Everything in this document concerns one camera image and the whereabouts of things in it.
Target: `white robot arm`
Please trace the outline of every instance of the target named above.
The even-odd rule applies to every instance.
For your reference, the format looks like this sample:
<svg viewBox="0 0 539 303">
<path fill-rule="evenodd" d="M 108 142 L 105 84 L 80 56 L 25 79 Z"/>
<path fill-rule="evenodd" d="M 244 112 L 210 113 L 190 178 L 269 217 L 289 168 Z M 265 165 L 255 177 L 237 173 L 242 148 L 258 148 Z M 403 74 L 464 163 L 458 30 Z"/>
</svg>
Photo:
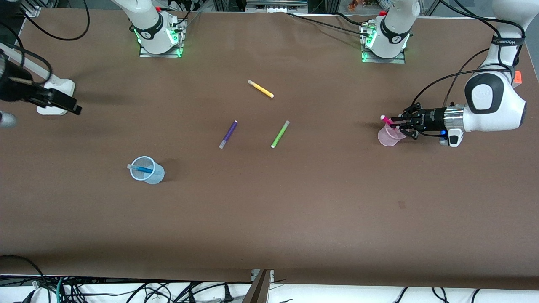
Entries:
<svg viewBox="0 0 539 303">
<path fill-rule="evenodd" d="M 365 46 L 380 58 L 396 57 L 410 37 L 410 29 L 419 13 L 419 0 L 393 0 L 393 7 L 386 16 L 369 21 L 376 25 L 376 32 Z"/>
<path fill-rule="evenodd" d="M 151 0 L 111 0 L 129 17 L 139 42 L 146 51 L 162 54 L 178 44 L 178 18 L 157 11 Z"/>
<path fill-rule="evenodd" d="M 539 13 L 537 0 L 493 0 L 492 7 L 496 19 L 516 23 L 522 30 L 526 30 Z M 396 125 L 402 133 L 416 139 L 420 133 L 439 131 L 442 145 L 457 147 L 464 132 L 494 132 L 522 125 L 526 101 L 512 87 L 512 71 L 524 43 L 523 32 L 506 23 L 497 23 L 496 28 L 500 36 L 493 37 L 487 58 L 480 67 L 485 71 L 475 73 L 465 86 L 467 104 L 423 109 L 416 103 L 399 117 L 392 118 L 403 121 Z"/>
</svg>

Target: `brown table surface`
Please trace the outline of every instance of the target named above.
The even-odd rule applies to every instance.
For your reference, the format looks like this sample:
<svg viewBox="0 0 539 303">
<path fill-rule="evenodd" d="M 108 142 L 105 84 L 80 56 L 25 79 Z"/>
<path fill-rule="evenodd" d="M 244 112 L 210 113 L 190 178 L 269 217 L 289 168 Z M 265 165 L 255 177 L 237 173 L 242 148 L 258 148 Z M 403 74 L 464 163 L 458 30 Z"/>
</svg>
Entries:
<svg viewBox="0 0 539 303">
<path fill-rule="evenodd" d="M 24 26 L 24 46 L 75 81 L 84 109 L 45 118 L 1 104 L 19 120 L 0 130 L 0 253 L 46 274 L 248 280 L 273 268 L 288 283 L 539 288 L 538 84 L 526 50 L 521 128 L 468 133 L 458 148 L 376 138 L 381 114 L 488 47 L 478 21 L 419 19 L 406 64 L 382 65 L 361 62 L 356 35 L 283 13 L 203 13 L 181 59 L 139 58 L 122 11 L 91 18 L 76 42 Z M 73 37 L 85 13 L 47 9 L 37 22 Z M 467 78 L 451 101 L 464 102 Z M 449 84 L 420 101 L 441 106 Z M 141 155 L 166 182 L 130 177 Z"/>
</svg>

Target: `black cable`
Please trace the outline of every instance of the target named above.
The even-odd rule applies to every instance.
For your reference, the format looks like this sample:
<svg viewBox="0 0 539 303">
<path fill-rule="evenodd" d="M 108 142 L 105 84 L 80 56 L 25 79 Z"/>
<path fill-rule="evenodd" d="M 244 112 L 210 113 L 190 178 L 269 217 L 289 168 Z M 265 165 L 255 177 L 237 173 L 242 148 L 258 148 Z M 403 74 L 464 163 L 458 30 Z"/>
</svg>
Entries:
<svg viewBox="0 0 539 303">
<path fill-rule="evenodd" d="M 108 297 L 119 297 L 121 295 L 130 294 L 132 292 L 134 292 L 134 291 L 124 292 L 124 293 L 83 293 L 83 292 L 81 292 L 80 295 L 83 295 L 85 297 L 92 297 L 92 296 L 96 296 L 96 295 L 106 295 Z"/>
<path fill-rule="evenodd" d="M 90 11 L 88 10 L 88 4 L 86 4 L 86 0 L 82 0 L 82 1 L 84 2 L 84 8 L 86 9 L 86 19 L 87 19 L 86 29 L 84 30 L 84 32 L 82 32 L 82 34 L 78 35 L 75 38 L 62 38 L 62 37 L 55 36 L 55 35 L 47 32 L 46 30 L 44 30 L 34 20 L 32 20 L 32 18 L 28 17 L 28 15 L 26 13 L 24 13 L 24 16 L 26 17 L 26 19 L 28 19 L 28 21 L 30 21 L 30 23 L 32 23 L 35 27 L 37 27 L 38 30 L 44 32 L 49 37 L 52 37 L 52 38 L 58 39 L 58 40 L 62 40 L 62 41 L 75 41 L 75 40 L 78 40 L 78 39 L 84 37 L 84 35 L 86 35 L 86 33 L 88 32 L 88 29 L 90 28 Z"/>
<path fill-rule="evenodd" d="M 144 284 L 142 284 L 139 288 L 137 288 L 137 289 L 136 289 L 136 290 L 129 296 L 129 298 L 127 298 L 126 303 L 129 303 L 129 302 L 133 299 L 133 297 L 134 297 L 139 291 L 141 291 L 141 290 L 143 290 L 144 288 L 146 288 L 146 286 L 148 286 L 148 284 L 149 284 L 149 283 L 144 283 Z"/>
<path fill-rule="evenodd" d="M 407 290 L 408 290 L 408 286 L 403 288 L 403 290 L 400 292 L 400 295 L 399 295 L 399 297 L 397 298 L 397 300 L 395 301 L 395 303 L 399 303 L 399 302 L 402 300 L 402 298 L 403 298 L 403 296 L 404 296 L 404 293 L 405 293 Z"/>
<path fill-rule="evenodd" d="M 471 301 L 471 303 L 475 303 L 475 296 L 477 295 L 477 293 L 478 293 L 478 292 L 479 292 L 480 290 L 481 290 L 481 289 L 480 289 L 480 288 L 478 288 L 478 289 L 476 289 L 476 290 L 475 290 L 475 291 L 473 292 L 473 294 L 472 294 L 472 301 Z"/>
<path fill-rule="evenodd" d="M 9 47 L 11 47 L 12 49 L 16 49 L 16 50 L 18 50 L 18 51 L 21 51 L 21 52 L 24 52 L 24 53 L 26 53 L 26 54 L 29 54 L 30 56 L 32 56 L 32 57 L 38 59 L 39 61 L 43 62 L 43 63 L 47 66 L 49 75 L 48 75 L 47 78 L 45 78 L 43 81 L 40 81 L 40 82 L 35 82 L 35 81 L 34 81 L 35 84 L 38 84 L 38 85 L 39 85 L 39 84 L 44 84 L 44 83 L 46 83 L 47 81 L 49 81 L 49 80 L 51 79 L 51 77 L 52 77 L 52 65 L 51 65 L 47 60 L 45 60 L 45 58 L 43 58 L 43 57 L 41 57 L 40 55 L 35 54 L 35 53 L 31 52 L 31 51 L 28 51 L 28 50 L 26 50 L 26 49 L 24 49 L 24 48 L 22 48 L 22 47 L 18 47 L 17 45 L 10 44 L 10 43 L 4 43 L 4 44 L 7 45 L 7 46 L 9 46 Z"/>
<path fill-rule="evenodd" d="M 292 17 L 296 17 L 296 18 L 307 20 L 307 21 L 311 21 L 311 22 L 314 22 L 314 23 L 322 24 L 322 25 L 325 25 L 325 26 L 333 27 L 334 29 L 343 30 L 345 32 L 356 33 L 356 34 L 358 34 L 360 36 L 368 36 L 369 35 L 369 34 L 364 33 L 364 32 L 356 32 L 356 31 L 353 31 L 353 30 L 345 29 L 343 27 L 338 27 L 338 26 L 335 26 L 335 25 L 332 25 L 332 24 L 327 24 L 327 23 L 320 22 L 320 21 L 317 21 L 317 20 L 313 20 L 313 19 L 302 17 L 302 16 L 294 15 L 293 13 L 287 12 L 285 14 L 290 15 Z"/>
<path fill-rule="evenodd" d="M 184 20 L 186 20 L 187 17 L 189 16 L 189 13 L 190 13 L 190 12 L 191 12 L 190 10 L 187 11 L 187 13 L 185 14 L 185 17 L 183 17 L 183 19 L 181 19 L 180 21 L 174 23 L 172 26 L 176 26 L 176 25 L 180 24 L 181 22 L 183 22 Z"/>
<path fill-rule="evenodd" d="M 36 292 L 36 290 L 31 291 L 26 298 L 24 298 L 22 303 L 30 303 L 32 301 L 33 294 Z"/>
<path fill-rule="evenodd" d="M 187 294 L 189 291 L 191 291 L 193 288 L 197 287 L 200 284 L 202 284 L 202 282 L 191 282 L 186 288 L 182 290 L 181 293 L 179 293 L 179 295 L 174 299 L 174 301 L 172 301 L 172 303 L 177 303 L 185 294 Z"/>
<path fill-rule="evenodd" d="M 445 5 L 447 8 L 449 8 L 450 10 L 456 12 L 456 13 L 459 13 L 463 16 L 466 16 L 466 17 L 469 17 L 469 18 L 474 18 L 474 19 L 478 19 L 478 20 L 483 20 L 483 21 L 488 21 L 488 22 L 498 22 L 498 23 L 505 23 L 505 24 L 510 24 L 512 26 L 515 26 L 517 27 L 520 32 L 522 33 L 522 38 L 525 38 L 525 32 L 524 32 L 524 28 L 520 25 L 520 24 L 517 24 L 517 23 L 514 23 L 512 21 L 507 21 L 507 20 L 501 20 L 501 19 L 490 19 L 490 18 L 485 18 L 485 17 L 480 17 L 480 16 L 477 16 L 476 14 L 468 14 L 468 13 L 465 13 L 465 12 L 461 12 L 459 11 L 458 9 L 452 7 L 451 5 L 449 5 L 447 2 L 445 2 L 444 0 L 438 0 L 439 2 L 441 2 L 443 5 Z"/>
<path fill-rule="evenodd" d="M 47 289 L 47 297 L 49 298 L 49 303 L 51 303 L 51 294 L 50 294 L 51 290 L 50 290 L 50 288 L 48 288 L 49 283 L 45 280 L 45 275 L 43 274 L 43 272 L 39 269 L 39 267 L 34 262 L 32 262 L 32 260 L 30 260 L 30 259 L 28 259 L 26 257 L 16 256 L 14 254 L 4 254 L 4 255 L 0 256 L 0 260 L 2 260 L 2 259 L 23 260 L 23 261 L 29 263 L 30 265 L 32 265 L 32 267 L 39 273 L 41 281 L 43 281 L 43 287 L 45 289 Z"/>
<path fill-rule="evenodd" d="M 252 284 L 251 282 L 230 282 L 230 283 L 219 283 L 219 284 L 215 284 L 215 285 L 211 285 L 211 286 L 208 286 L 208 287 L 205 287 L 205 288 L 201 288 L 200 290 L 197 290 L 195 292 L 193 292 L 192 295 L 195 295 L 199 292 L 203 292 L 205 290 L 209 290 L 210 288 L 214 288 L 214 287 L 219 287 L 219 286 L 224 286 L 225 284 L 228 284 L 228 285 L 231 285 L 231 284 Z M 181 301 L 181 303 L 184 303 L 189 297 L 183 299 Z"/>
<path fill-rule="evenodd" d="M 0 284 L 0 287 L 2 287 L 2 286 L 9 286 L 9 285 L 15 285 L 15 284 L 20 284 L 19 286 L 23 286 L 23 284 L 24 284 L 25 282 L 28 282 L 28 281 L 30 281 L 30 280 L 28 280 L 28 279 L 22 279 L 22 281 L 11 282 L 11 283 L 6 283 L 6 284 Z"/>
<path fill-rule="evenodd" d="M 23 42 L 20 40 L 20 37 L 16 31 L 14 31 L 9 25 L 3 22 L 0 22 L 0 25 L 7 28 L 8 31 L 10 31 L 13 34 L 13 36 L 15 36 L 15 40 L 17 40 L 17 43 L 19 44 L 19 46 L 24 48 Z M 20 66 L 24 66 L 24 53 L 23 52 L 20 53 Z"/>
<path fill-rule="evenodd" d="M 464 5 L 462 5 L 458 0 L 455 1 L 455 3 L 460 7 L 462 8 L 465 12 L 467 12 L 468 14 L 470 15 L 473 15 L 473 16 L 476 16 L 476 14 L 474 14 L 471 10 L 467 9 Z M 496 27 L 494 27 L 494 25 L 486 22 L 485 20 L 480 20 L 478 19 L 479 21 L 483 22 L 485 25 L 487 25 L 488 27 L 490 27 L 497 35 L 498 37 L 500 36 L 500 32 L 498 31 L 498 29 Z"/>
<path fill-rule="evenodd" d="M 464 69 L 464 67 L 466 67 L 466 65 L 468 65 L 468 63 L 470 63 L 473 59 L 475 59 L 475 57 L 479 56 L 480 54 L 484 53 L 488 51 L 488 49 L 484 49 L 482 51 L 479 51 L 478 53 L 476 53 L 475 55 L 473 55 L 471 58 L 468 59 L 468 61 L 466 61 L 464 63 L 464 65 L 459 69 L 459 73 L 462 72 L 462 70 Z M 449 99 L 449 94 L 451 94 L 451 90 L 453 89 L 453 85 L 455 85 L 455 82 L 457 82 L 457 78 L 459 76 L 455 76 L 455 78 L 453 78 L 453 82 L 451 82 L 451 86 L 449 87 L 449 89 L 447 90 L 447 94 L 445 95 L 445 98 L 444 98 L 444 103 L 442 104 L 442 107 L 445 107 L 445 105 L 447 104 L 447 99 Z"/>
<path fill-rule="evenodd" d="M 460 6 L 461 8 L 464 8 L 464 6 L 462 4 L 460 4 L 460 2 L 458 0 L 454 0 L 458 6 Z M 451 9 L 452 11 L 456 12 L 456 13 L 459 13 L 463 16 L 466 16 L 466 17 L 469 17 L 469 18 L 474 18 L 474 19 L 477 19 L 485 24 L 488 25 L 488 22 L 498 22 L 498 23 L 505 23 L 505 24 L 509 24 L 509 25 L 512 25 L 516 28 L 518 28 L 520 30 L 520 33 L 521 33 L 521 36 L 523 39 L 526 38 L 526 32 L 524 30 L 524 28 L 518 24 L 518 23 L 514 23 L 512 21 L 507 21 L 507 20 L 500 20 L 500 19 L 489 19 L 489 18 L 485 18 L 485 17 L 480 17 L 480 16 L 477 16 L 476 14 L 470 12 L 469 10 L 467 10 L 466 8 L 464 8 L 467 12 L 470 12 L 470 13 L 465 13 L 465 12 L 461 12 L 459 10 L 457 10 L 456 8 L 452 7 L 451 5 L 449 5 L 447 2 L 445 2 L 444 0 L 439 0 L 440 3 L 442 3 L 443 5 L 445 5 L 447 8 Z M 501 35 L 500 35 L 500 32 L 495 28 L 493 27 L 492 25 L 488 25 L 491 29 L 494 30 L 494 32 L 496 33 L 496 36 L 498 38 L 501 38 Z M 516 53 L 516 56 L 515 56 L 515 59 L 513 60 L 513 66 L 516 66 L 519 62 L 519 55 L 520 55 L 520 51 L 522 49 L 522 46 L 523 44 L 521 44 L 519 47 L 518 47 L 518 50 L 517 50 L 517 53 Z M 502 60 L 501 60 L 501 48 L 502 46 L 499 45 L 498 46 L 498 62 L 500 63 L 501 66 L 503 66 L 504 68 L 506 68 L 507 70 L 510 70 L 509 67 L 507 65 L 505 65 Z"/>
<path fill-rule="evenodd" d="M 144 298 L 144 303 L 147 303 L 148 300 L 150 300 L 152 295 L 165 297 L 165 298 L 168 299 L 168 301 L 167 301 L 168 303 L 171 302 L 172 301 L 172 297 L 171 297 L 172 294 L 170 293 L 170 290 L 167 288 L 167 284 L 168 283 L 160 284 L 160 286 L 157 289 L 153 289 L 153 288 L 150 287 L 149 289 L 152 290 L 152 292 L 146 294 L 146 297 Z M 162 292 L 160 292 L 159 290 L 162 289 L 162 288 L 167 289 L 168 292 L 169 292 L 169 295 L 165 295 Z"/>
<path fill-rule="evenodd" d="M 436 296 L 436 298 L 442 300 L 444 303 L 449 303 L 449 301 L 447 301 L 447 294 L 445 293 L 445 289 L 443 287 L 440 287 L 441 289 L 441 292 L 444 294 L 444 297 L 440 297 L 437 293 L 436 293 L 436 289 L 433 287 L 431 288 L 432 289 L 432 293 Z"/>
<path fill-rule="evenodd" d="M 450 74 L 450 75 L 447 75 L 447 76 L 444 76 L 444 77 L 441 77 L 440 79 L 437 79 L 435 81 L 432 81 L 429 85 L 425 86 L 425 88 L 423 88 L 419 94 L 417 94 L 417 96 L 415 98 L 413 98 L 412 100 L 412 104 L 410 106 L 413 106 L 414 103 L 416 103 L 417 99 L 419 98 L 419 96 L 421 96 L 421 94 L 423 94 L 427 89 L 429 89 L 431 86 L 433 86 L 434 84 L 440 82 L 440 81 L 443 81 L 447 78 L 451 78 L 451 77 L 456 77 L 458 75 L 463 75 L 463 74 L 471 74 L 471 73 L 477 73 L 477 72 L 499 72 L 500 70 L 498 69 L 493 69 L 493 68 L 488 68 L 488 69 L 485 69 L 485 70 L 472 70 L 472 71 L 465 71 L 465 72 L 458 72 L 458 73 L 455 73 L 455 74 Z"/>
<path fill-rule="evenodd" d="M 348 21 L 348 22 L 350 22 L 350 23 L 352 23 L 352 24 L 361 26 L 361 23 L 355 22 L 354 20 L 348 18 L 347 16 L 345 16 L 344 14 L 342 14 L 342 13 L 340 13 L 340 12 L 338 12 L 338 11 L 334 12 L 332 15 L 341 16 L 341 17 L 344 18 L 344 20 L 346 20 L 346 21 Z"/>
<path fill-rule="evenodd" d="M 225 298 L 223 299 L 224 303 L 229 303 L 234 301 L 234 297 L 230 294 L 229 285 L 225 283 Z"/>
</svg>

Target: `black velcro strap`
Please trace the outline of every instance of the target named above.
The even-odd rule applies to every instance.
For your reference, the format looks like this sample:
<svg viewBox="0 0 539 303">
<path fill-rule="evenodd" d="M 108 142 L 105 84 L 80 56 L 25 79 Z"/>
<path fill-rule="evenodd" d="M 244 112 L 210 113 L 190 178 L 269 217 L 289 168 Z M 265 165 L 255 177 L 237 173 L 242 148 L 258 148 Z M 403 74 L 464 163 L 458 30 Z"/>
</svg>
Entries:
<svg viewBox="0 0 539 303">
<path fill-rule="evenodd" d="M 157 23 L 148 28 L 148 29 L 139 29 L 138 27 L 134 26 L 137 33 L 139 33 L 140 36 L 142 36 L 143 39 L 151 40 L 154 38 L 154 35 L 163 28 L 163 16 L 158 13 L 159 20 L 157 20 Z"/>
<path fill-rule="evenodd" d="M 407 31 L 405 33 L 395 33 L 392 32 L 390 29 L 388 29 L 387 26 L 385 26 L 385 18 L 382 19 L 382 22 L 380 22 L 380 29 L 382 30 L 382 33 L 384 36 L 386 36 L 389 40 L 389 43 L 391 44 L 399 44 L 406 36 L 408 36 L 408 33 L 410 31 Z"/>
<path fill-rule="evenodd" d="M 492 36 L 490 43 L 499 46 L 518 46 L 524 44 L 524 38 L 500 38 Z"/>
</svg>

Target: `transparent cup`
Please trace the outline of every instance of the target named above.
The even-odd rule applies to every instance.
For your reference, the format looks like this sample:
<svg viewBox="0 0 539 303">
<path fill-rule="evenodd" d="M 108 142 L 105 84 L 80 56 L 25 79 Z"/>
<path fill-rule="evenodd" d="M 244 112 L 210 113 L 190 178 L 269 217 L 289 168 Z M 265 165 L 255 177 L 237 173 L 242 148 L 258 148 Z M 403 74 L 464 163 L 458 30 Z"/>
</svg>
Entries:
<svg viewBox="0 0 539 303">
<path fill-rule="evenodd" d="M 404 138 L 406 138 L 405 134 L 401 133 L 397 128 L 391 128 L 387 123 L 385 123 L 384 127 L 378 132 L 378 141 L 380 141 L 383 146 L 394 146 Z"/>
<path fill-rule="evenodd" d="M 151 170 L 151 173 L 147 173 L 144 171 L 138 171 L 135 169 L 130 169 L 131 177 L 137 181 L 144 181 L 148 184 L 158 184 L 165 178 L 165 170 L 164 168 L 155 163 L 154 159 L 148 157 L 148 156 L 141 156 L 136 158 L 133 163 L 133 166 L 138 166 L 142 168 L 147 168 Z"/>
</svg>

